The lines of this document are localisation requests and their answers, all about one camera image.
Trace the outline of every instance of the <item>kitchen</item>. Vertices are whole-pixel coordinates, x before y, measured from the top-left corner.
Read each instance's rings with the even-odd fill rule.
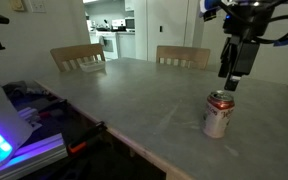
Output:
[[[103,45],[107,61],[135,58],[135,19],[132,0],[83,0],[91,44]]]

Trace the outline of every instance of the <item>soda can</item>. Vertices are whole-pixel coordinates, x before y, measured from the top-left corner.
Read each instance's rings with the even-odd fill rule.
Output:
[[[211,92],[204,114],[204,133],[212,138],[223,137],[234,106],[234,98],[229,93],[221,90]]]

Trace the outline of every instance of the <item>table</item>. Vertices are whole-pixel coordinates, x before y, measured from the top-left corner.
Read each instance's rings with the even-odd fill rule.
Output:
[[[36,80],[167,173],[167,179],[288,179],[288,87],[242,78],[222,139],[202,132],[217,73],[121,58]]]

